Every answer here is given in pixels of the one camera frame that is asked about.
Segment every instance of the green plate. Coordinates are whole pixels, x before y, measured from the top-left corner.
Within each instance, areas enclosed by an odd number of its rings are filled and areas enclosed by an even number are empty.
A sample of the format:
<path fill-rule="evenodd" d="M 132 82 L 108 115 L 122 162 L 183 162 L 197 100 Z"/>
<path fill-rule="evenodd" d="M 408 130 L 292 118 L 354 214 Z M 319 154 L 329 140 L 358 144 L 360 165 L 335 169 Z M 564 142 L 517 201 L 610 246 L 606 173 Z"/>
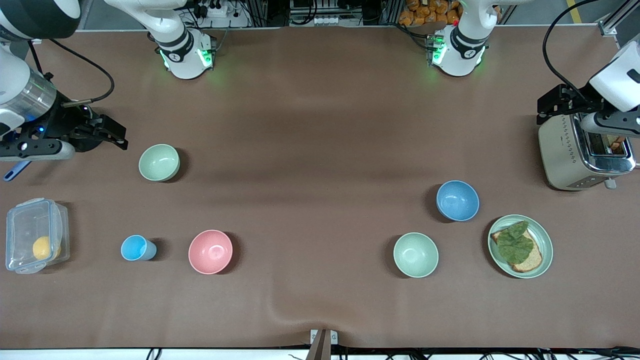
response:
<path fill-rule="evenodd" d="M 542 254 L 542 264 L 530 272 L 513 271 L 511 265 L 509 265 L 509 263 L 507 263 L 507 261 L 500 255 L 500 252 L 498 252 L 498 245 L 493 239 L 491 239 L 491 234 L 504 230 L 507 227 L 523 220 L 529 222 L 529 233 L 533 240 L 538 243 L 538 248 L 540 248 L 540 253 Z M 532 279 L 544 274 L 547 269 L 549 269 L 549 266 L 551 266 L 551 261 L 554 258 L 554 247 L 551 245 L 551 238 L 549 238 L 549 234 L 547 234 L 545 228 L 537 221 L 524 215 L 507 215 L 496 220 L 489 230 L 488 241 L 489 252 L 491 253 L 491 257 L 495 263 L 498 264 L 498 266 L 507 274 L 521 279 Z"/>

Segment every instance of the lemon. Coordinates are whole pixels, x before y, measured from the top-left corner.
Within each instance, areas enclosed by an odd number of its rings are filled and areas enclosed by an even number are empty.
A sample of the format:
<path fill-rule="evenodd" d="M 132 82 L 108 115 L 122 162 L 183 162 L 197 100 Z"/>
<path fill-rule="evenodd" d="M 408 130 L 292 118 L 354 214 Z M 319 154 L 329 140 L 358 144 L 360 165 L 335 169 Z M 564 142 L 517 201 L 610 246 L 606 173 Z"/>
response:
<path fill-rule="evenodd" d="M 44 260 L 48 258 L 49 255 L 51 255 L 49 237 L 41 236 L 33 243 L 33 256 L 38 260 Z M 60 255 L 60 247 L 56 249 L 56 255 L 53 258 L 57 258 L 58 255 Z"/>

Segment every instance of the bread slice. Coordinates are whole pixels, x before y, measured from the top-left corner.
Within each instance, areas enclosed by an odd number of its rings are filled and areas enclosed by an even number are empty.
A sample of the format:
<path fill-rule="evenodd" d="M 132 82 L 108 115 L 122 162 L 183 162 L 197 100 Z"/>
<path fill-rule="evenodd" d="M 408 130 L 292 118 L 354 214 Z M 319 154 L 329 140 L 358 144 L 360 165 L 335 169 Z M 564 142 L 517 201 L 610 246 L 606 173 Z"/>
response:
<path fill-rule="evenodd" d="M 500 236 L 500 233 L 503 231 L 504 230 L 491 234 L 491 238 L 497 243 L 498 236 Z M 511 265 L 511 268 L 515 272 L 530 272 L 531 270 L 535 270 L 538 266 L 540 266 L 540 264 L 542 264 L 542 253 L 540 253 L 540 248 L 538 247 L 538 243 L 536 243 L 536 240 L 534 240 L 531 237 L 529 230 L 526 230 L 524 232 L 524 236 L 526 238 L 531 239 L 531 241 L 533 241 L 533 250 L 531 250 L 529 257 L 523 263 L 521 264 L 509 263 L 509 265 Z"/>

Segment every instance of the wire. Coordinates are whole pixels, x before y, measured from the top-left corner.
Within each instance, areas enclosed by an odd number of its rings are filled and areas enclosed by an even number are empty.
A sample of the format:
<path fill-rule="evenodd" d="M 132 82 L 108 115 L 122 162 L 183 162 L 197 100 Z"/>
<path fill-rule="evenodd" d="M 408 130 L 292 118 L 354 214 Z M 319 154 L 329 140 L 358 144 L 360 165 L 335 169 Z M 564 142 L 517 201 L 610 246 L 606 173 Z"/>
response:
<path fill-rule="evenodd" d="M 229 20 L 229 27 L 227 27 L 227 30 L 225 30 L 225 34 L 222 36 L 222 40 L 220 40 L 220 45 L 216 47 L 216 51 L 222 48 L 222 44 L 225 43 L 225 39 L 227 38 L 227 34 L 229 33 L 230 28 L 231 28 L 231 20 Z"/>
<path fill-rule="evenodd" d="M 510 357 L 510 358 L 512 358 L 512 359 L 515 359 L 515 360 L 523 360 L 523 359 L 521 359 L 521 358 L 519 358 L 519 357 L 517 357 L 517 356 L 513 356 L 513 355 L 511 355 L 511 354 L 507 354 L 507 353 L 505 353 L 505 352 L 490 352 L 490 353 L 488 353 L 488 354 L 484 354 L 484 355 L 482 355 L 482 357 L 481 357 L 480 359 L 478 359 L 478 360 L 484 360 L 484 359 L 486 359 L 487 357 L 491 357 L 491 358 L 493 359 L 492 355 L 505 355 L 505 356 L 508 356 L 508 357 Z"/>
<path fill-rule="evenodd" d="M 423 50 L 437 50 L 437 47 L 433 47 L 433 46 L 425 46 L 424 44 L 421 44 L 416 38 L 421 38 L 421 39 L 426 39 L 427 35 L 422 35 L 422 34 L 418 34 L 418 33 L 413 33 L 411 31 L 409 31 L 409 29 L 406 28 L 406 26 L 402 26 L 399 24 L 396 24 L 395 22 L 386 22 L 383 25 L 390 25 L 390 26 L 395 26 L 398 30 L 402 31 L 403 33 L 409 35 L 409 37 L 411 38 L 411 40 L 413 40 L 413 42 L 415 42 L 416 45 L 418 45 L 421 49 Z"/>
<path fill-rule="evenodd" d="M 303 22 L 296 22 L 296 21 L 291 20 L 291 18 L 289 19 L 289 21 L 291 22 L 291 24 L 294 24 L 294 25 L 306 25 L 309 22 L 311 22 L 313 19 L 315 19 L 317 14 L 318 14 L 318 2 L 317 2 L 317 0 L 313 0 L 313 2 L 311 2 L 309 4 L 309 14 L 307 15 L 307 18 Z"/>
<path fill-rule="evenodd" d="M 246 14 L 251 17 L 251 20 L 252 20 L 252 23 L 253 23 L 253 26 L 252 26 L 253 28 L 258 28 L 258 26 L 256 26 L 256 23 L 258 25 L 262 26 L 261 21 L 263 21 L 263 22 L 267 21 L 267 20 L 263 19 L 262 17 L 259 17 L 259 16 L 256 16 L 256 15 L 252 14 L 249 11 L 249 9 L 246 7 L 246 4 L 244 2 L 240 1 L 240 5 L 243 7 L 243 9 L 246 12 Z"/>
<path fill-rule="evenodd" d="M 425 358 L 425 360 L 429 360 L 429 359 L 431 359 L 431 356 L 433 356 L 433 354 L 435 354 L 435 353 L 436 353 L 436 351 L 438 351 L 438 349 L 437 349 L 437 348 L 433 349 L 433 351 L 429 354 L 429 356 L 427 356 L 427 357 Z"/>
<path fill-rule="evenodd" d="M 231 6 L 234 10 L 240 10 L 240 7 L 235 7 L 233 5 L 231 5 L 231 1 L 227 1 L 227 4 L 229 4 L 229 6 Z"/>
<path fill-rule="evenodd" d="M 36 63 L 36 69 L 38 69 L 39 73 L 44 74 L 42 72 L 42 66 L 40 66 L 40 60 L 38 59 L 38 54 L 36 54 L 36 49 L 35 47 L 33 47 L 33 41 L 29 40 L 27 41 L 27 43 L 29 43 L 29 50 L 31 50 L 31 55 L 33 56 L 33 62 Z"/>
<path fill-rule="evenodd" d="M 151 359 L 151 355 L 154 353 L 155 348 L 150 348 L 149 349 L 149 353 L 147 354 L 147 360 Z M 162 355 L 162 349 L 159 348 L 158 349 L 158 353 L 156 354 L 156 357 L 154 357 L 154 360 L 158 360 L 160 359 L 160 355 Z"/>
<path fill-rule="evenodd" d="M 378 15 L 378 16 L 376 16 L 376 17 L 374 17 L 373 19 L 365 19 L 364 17 L 361 17 L 361 18 L 360 18 L 360 21 L 358 21 L 358 26 L 360 26 L 360 24 L 361 24 L 363 21 L 373 21 L 373 20 L 378 20 L 378 19 L 380 19 L 380 17 L 381 17 L 381 16 L 382 16 L 382 13 L 381 13 L 380 15 Z"/>
<path fill-rule="evenodd" d="M 198 19 L 196 19 L 196 15 L 193 14 L 193 10 L 191 10 L 191 8 L 188 8 L 187 10 L 189 10 L 189 13 L 191 14 L 191 18 L 193 19 L 193 24 L 196 26 L 196 29 L 200 29 L 200 25 L 198 25 Z"/>
<path fill-rule="evenodd" d="M 61 43 L 59 43 L 57 40 L 55 39 L 50 39 L 52 43 L 60 46 L 62 49 L 64 49 L 65 51 L 68 51 L 69 53 L 76 55 L 77 57 L 79 57 L 80 59 L 88 62 L 89 64 L 93 65 L 96 69 L 100 70 L 104 75 L 107 76 L 107 78 L 109 78 L 109 82 L 111 83 L 109 90 L 107 90 L 106 93 L 98 96 L 98 97 L 93 97 L 91 99 L 87 99 L 87 101 L 89 101 L 89 103 L 91 102 L 96 102 L 96 101 L 100 101 L 100 100 L 104 100 L 107 96 L 111 95 L 111 93 L 113 92 L 113 89 L 115 88 L 115 82 L 113 81 L 113 76 L 111 76 L 111 74 L 109 74 L 109 72 L 107 70 L 104 70 L 100 65 L 94 63 L 93 61 L 89 60 L 88 58 L 86 58 L 85 56 L 83 56 L 82 54 L 79 54 L 77 52 L 75 52 L 74 50 L 69 49 L 68 47 L 62 45 Z"/>
<path fill-rule="evenodd" d="M 556 75 L 560 80 L 562 80 L 563 83 L 566 84 L 566 86 L 569 86 L 569 88 L 573 89 L 576 92 L 576 94 L 578 94 L 578 96 L 580 96 L 580 98 L 582 98 L 582 100 L 584 100 L 585 102 L 589 102 L 589 101 L 584 97 L 584 95 L 580 92 L 580 90 L 574 84 L 572 84 L 571 81 L 567 80 L 567 78 L 565 78 L 562 74 L 560 74 L 560 72 L 558 72 L 558 70 L 556 70 L 556 68 L 553 65 L 551 65 L 551 62 L 549 61 L 549 56 L 547 55 L 547 40 L 549 39 L 549 34 L 551 34 L 551 31 L 554 29 L 558 21 L 560 21 L 560 19 L 562 19 L 563 16 L 565 16 L 567 13 L 577 8 L 578 6 L 594 3 L 596 1 L 599 1 L 599 0 L 585 0 L 569 6 L 567 9 L 561 12 L 560 15 L 558 15 L 558 17 L 556 17 L 556 19 L 553 20 L 553 22 L 551 22 L 551 25 L 549 26 L 549 28 L 547 29 L 547 33 L 545 34 L 545 38 L 544 40 L 542 40 L 542 56 L 545 58 L 545 63 L 547 64 L 547 67 L 549 68 L 549 70 L 551 70 L 551 72 L 553 72 L 554 75 Z"/>

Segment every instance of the bowl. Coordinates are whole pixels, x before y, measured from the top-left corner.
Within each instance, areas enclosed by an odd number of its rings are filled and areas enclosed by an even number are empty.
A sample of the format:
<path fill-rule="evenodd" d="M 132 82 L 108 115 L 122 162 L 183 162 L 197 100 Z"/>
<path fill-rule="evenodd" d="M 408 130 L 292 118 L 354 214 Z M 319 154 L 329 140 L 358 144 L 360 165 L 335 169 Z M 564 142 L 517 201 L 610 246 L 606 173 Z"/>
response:
<path fill-rule="evenodd" d="M 438 248 L 433 240 L 420 233 L 400 236 L 394 246 L 394 261 L 405 275 L 425 277 L 438 266 Z"/>
<path fill-rule="evenodd" d="M 233 252 L 233 246 L 227 234 L 218 230 L 206 230 L 191 242 L 189 263 L 197 272 L 211 275 L 229 265 Z"/>
<path fill-rule="evenodd" d="M 449 220 L 467 221 L 477 214 L 480 198 L 471 185 L 452 180 L 438 189 L 436 205 L 440 213 Z"/>
<path fill-rule="evenodd" d="M 500 255 L 500 252 L 498 251 L 498 245 L 491 237 L 491 234 L 497 233 L 500 230 L 504 230 L 507 227 L 523 220 L 529 222 L 529 234 L 538 244 L 540 254 L 542 254 L 542 264 L 540 264 L 540 266 L 531 270 L 530 272 L 514 271 L 511 265 L 509 265 L 509 263 Z M 544 274 L 551 266 L 551 261 L 554 258 L 554 246 L 551 244 L 551 238 L 549 237 L 549 234 L 547 233 L 545 228 L 542 227 L 542 225 L 540 225 L 537 221 L 524 215 L 506 215 L 496 220 L 489 229 L 488 245 L 489 253 L 491 254 L 491 257 L 495 261 L 496 265 L 498 265 L 507 274 L 520 279 L 533 279 L 534 277 L 538 277 Z"/>
<path fill-rule="evenodd" d="M 147 180 L 167 181 L 178 173 L 180 156 L 171 145 L 153 145 L 140 156 L 138 170 Z"/>

